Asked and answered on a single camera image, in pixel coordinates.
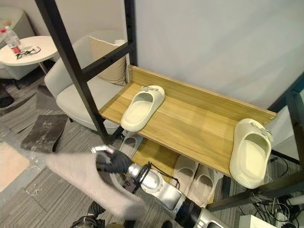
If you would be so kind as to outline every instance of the wooden shelf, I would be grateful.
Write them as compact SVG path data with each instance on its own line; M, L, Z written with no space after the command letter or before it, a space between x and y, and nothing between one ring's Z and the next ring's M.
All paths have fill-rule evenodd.
M166 174L173 175L174 173L174 167L176 164L176 161L179 157L179 154L159 145L158 143L155 143L148 139L143 139L140 147L134 154L132 160L143 166L147 164L148 162L152 162L154 165L157 166L157 168L164 171ZM168 183L171 182L171 179L168 177L163 176L164 180ZM211 196L209 203L213 202L214 193Z
M155 152L158 155L170 155L164 155L163 161L169 167L171 155L177 152L231 176L229 161L236 123L244 118L252 118L263 124L269 123L271 117L276 117L276 113L271 111L135 66L129 67L129 75L131 82L99 110L99 113L119 124L141 86L163 87L166 92L163 104L139 134L169 149Z

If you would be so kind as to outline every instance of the metal rack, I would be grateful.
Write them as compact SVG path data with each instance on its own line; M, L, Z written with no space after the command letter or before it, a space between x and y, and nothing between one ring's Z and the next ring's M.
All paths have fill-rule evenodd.
M83 69L79 65L55 0L36 0L36 4L98 134L105 144L110 144L123 128L119 127L112 135L107 133L105 119L98 112L87 82L128 53L130 64L137 66L134 1L124 0L128 42Z
M124 0L128 42L83 69L81 69L76 58L55 0L35 1L71 79L85 104L85 108L89 112L93 123L97 128L98 134L101 136L104 143L110 144L123 129L119 127L113 135L108 135L103 124L105 119L98 112L87 85L87 81L128 53L130 56L130 63L137 66L134 0ZM300 161L276 151L272 151L272 154L298 163L302 167L304 167L304 105L299 93L303 89L304 73L269 108L270 111L278 112L284 106L288 106ZM304 170L288 176L283 176L271 183L231 197L229 197L230 179L228 177L224 178L223 185L225 189L224 199L209 204L207 206L208 210L216 211L248 203L271 200L275 197L289 194L292 191L303 190Z

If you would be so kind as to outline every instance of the white box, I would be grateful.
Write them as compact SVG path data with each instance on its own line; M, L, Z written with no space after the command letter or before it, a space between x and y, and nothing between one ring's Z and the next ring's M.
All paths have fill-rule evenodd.
M253 216L242 215L239 218L238 228L276 228L273 225Z

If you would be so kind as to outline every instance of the white slipper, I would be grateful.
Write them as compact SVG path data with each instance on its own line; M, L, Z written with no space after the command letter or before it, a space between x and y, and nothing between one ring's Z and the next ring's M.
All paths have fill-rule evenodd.
M237 123L229 169L239 184L249 189L262 184L271 141L271 133L259 122L243 119Z
M138 147L142 143L142 140L142 136L133 132L128 132L119 150L132 159Z
M204 165L199 165L187 197L200 207L205 207L223 174Z
M185 195L187 195L189 192L190 185L194 179L194 175L198 166L199 164L197 162L182 155L177 159L173 177L179 180L179 190ZM172 180L171 184L176 186L176 181Z
M143 86L124 112L121 119L122 128L130 132L141 130L164 99L165 91L160 86Z

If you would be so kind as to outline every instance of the water bottle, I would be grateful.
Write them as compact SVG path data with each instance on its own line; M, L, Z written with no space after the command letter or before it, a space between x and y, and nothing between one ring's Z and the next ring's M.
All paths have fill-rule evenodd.
M21 52L21 49L19 47L21 45L21 42L17 34L11 30L9 26L6 26L5 30L1 30L1 32L4 33L5 43L10 47L10 49L12 49L15 54Z

